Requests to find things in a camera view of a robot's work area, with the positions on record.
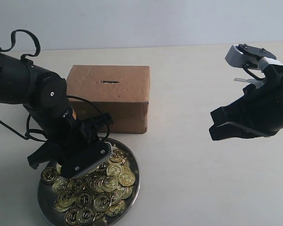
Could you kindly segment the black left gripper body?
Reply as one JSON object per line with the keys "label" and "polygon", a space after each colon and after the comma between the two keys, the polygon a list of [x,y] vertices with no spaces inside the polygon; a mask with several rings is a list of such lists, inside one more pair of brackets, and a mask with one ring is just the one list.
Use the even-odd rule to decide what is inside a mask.
{"label": "black left gripper body", "polygon": [[109,134],[99,137],[98,131],[105,125],[110,126],[111,124],[113,124],[113,119],[109,113],[79,121],[71,135],[60,140],[59,144],[55,145],[54,151],[57,155],[53,158],[54,161],[62,168],[63,162],[93,143],[99,141],[109,142]]}

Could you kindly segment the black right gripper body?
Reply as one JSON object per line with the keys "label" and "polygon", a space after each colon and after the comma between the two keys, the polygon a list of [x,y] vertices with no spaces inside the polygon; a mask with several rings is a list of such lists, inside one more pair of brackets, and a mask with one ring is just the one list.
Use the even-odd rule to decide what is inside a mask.
{"label": "black right gripper body", "polygon": [[283,66],[269,65],[263,73],[264,84],[246,86],[243,96],[231,105],[241,108],[238,124],[274,136],[283,129]]}

